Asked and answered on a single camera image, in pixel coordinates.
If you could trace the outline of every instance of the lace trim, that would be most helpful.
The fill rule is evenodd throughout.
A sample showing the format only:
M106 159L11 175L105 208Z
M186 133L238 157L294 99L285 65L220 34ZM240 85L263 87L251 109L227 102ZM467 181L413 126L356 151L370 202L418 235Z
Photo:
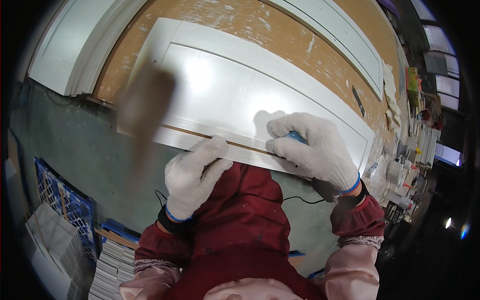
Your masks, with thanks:
M342 248L348 244L358 244L358 245L368 245L380 249L380 245L384 241L383 237L368 237L368 236L357 236L357 237L340 237L337 240L337 246Z
M163 260L163 259L137 259L135 260L135 268L133 270L134 273L138 273L140 271L143 271L146 268L149 267L170 267L170 268L177 268L176 264L173 264L169 261Z

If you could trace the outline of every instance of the knit work glove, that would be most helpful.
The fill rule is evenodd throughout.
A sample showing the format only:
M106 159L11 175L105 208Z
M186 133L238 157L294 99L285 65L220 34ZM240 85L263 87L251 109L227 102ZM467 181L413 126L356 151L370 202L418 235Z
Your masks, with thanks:
M220 159L205 172L204 168L228 151L223 137L215 136L195 152L180 153L165 167L165 184L169 196L167 214L176 221L186 221L212 193L215 183L233 162Z
M267 127L277 138L273 151L278 156L293 161L312 177L331 183L339 195L358 186L360 174L332 121L296 112L270 121ZM308 144L285 137L292 131Z

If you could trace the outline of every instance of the wooden workbench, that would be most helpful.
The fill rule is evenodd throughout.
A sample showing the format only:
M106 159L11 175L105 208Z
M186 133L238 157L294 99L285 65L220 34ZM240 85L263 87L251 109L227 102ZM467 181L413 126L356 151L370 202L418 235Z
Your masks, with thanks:
M405 90L407 59L383 11L374 0L335 0L393 67L397 91ZM360 75L335 49L285 13L259 0L149 0L122 33L97 81L93 96L115 105L138 53L158 17L185 20L227 32L260 45L290 61L328 87L361 116L352 93L355 86L365 122L375 132L367 168L393 139L387 130L385 95L379 102ZM396 93L397 102L407 100Z

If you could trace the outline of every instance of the blue sanding sponge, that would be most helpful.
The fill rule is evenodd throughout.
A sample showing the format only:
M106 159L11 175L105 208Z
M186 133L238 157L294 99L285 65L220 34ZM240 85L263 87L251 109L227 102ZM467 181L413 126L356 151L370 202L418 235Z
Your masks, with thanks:
M300 136L300 133L296 132L296 131L290 131L285 137L289 137L289 138L292 138L294 140L297 140L301 143L304 143L304 144L307 144L307 141L305 141L301 136Z

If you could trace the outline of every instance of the white molding strip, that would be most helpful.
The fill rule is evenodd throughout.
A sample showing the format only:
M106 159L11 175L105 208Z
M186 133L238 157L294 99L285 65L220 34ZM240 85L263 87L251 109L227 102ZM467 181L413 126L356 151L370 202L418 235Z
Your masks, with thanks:
M382 101L382 59L363 31L333 0L262 1L293 17L333 46Z
M147 0L69 0L34 57L29 77L75 96L93 92L110 51Z
M179 84L166 125L272 153L268 121L309 112L338 125L353 162L362 173L373 143L368 125L337 95L287 60L239 37L206 26L159 18L135 63L151 59L172 70ZM155 141L191 150L203 139L161 129ZM228 158L305 175L281 158L230 146Z

